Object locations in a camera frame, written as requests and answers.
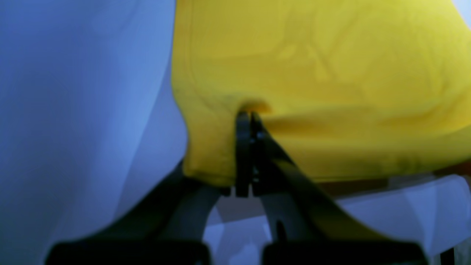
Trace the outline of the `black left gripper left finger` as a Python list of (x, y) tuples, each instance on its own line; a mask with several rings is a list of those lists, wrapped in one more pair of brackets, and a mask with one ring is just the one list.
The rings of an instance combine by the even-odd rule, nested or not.
[(230, 188), (213, 187), (185, 176), (180, 162), (126, 215), (86, 242), (200, 241), (212, 208), (222, 195), (229, 194)]

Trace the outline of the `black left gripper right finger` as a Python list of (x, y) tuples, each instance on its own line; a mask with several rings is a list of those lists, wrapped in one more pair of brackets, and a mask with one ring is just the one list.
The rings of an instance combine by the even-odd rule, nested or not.
[(344, 212), (319, 186), (306, 178), (266, 131), (255, 112), (250, 114), (250, 130), (252, 163), (258, 174), (257, 179), (254, 179), (257, 193), (287, 193), (313, 240), (389, 241)]

